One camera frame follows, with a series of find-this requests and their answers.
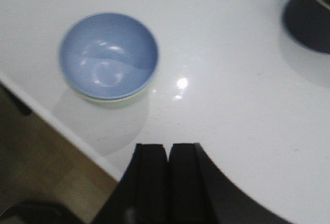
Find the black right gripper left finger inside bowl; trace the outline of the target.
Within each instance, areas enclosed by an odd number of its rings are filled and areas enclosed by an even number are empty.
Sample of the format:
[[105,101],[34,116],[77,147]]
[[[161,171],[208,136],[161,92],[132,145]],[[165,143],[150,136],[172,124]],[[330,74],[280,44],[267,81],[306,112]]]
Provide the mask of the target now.
[[120,182],[92,222],[168,222],[168,162],[163,145],[136,144]]

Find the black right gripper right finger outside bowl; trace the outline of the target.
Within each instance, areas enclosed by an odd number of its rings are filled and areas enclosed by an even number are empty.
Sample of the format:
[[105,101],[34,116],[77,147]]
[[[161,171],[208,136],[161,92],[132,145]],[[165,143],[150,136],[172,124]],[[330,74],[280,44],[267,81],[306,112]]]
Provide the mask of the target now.
[[246,195],[199,143],[176,143],[169,156],[171,223],[287,223]]

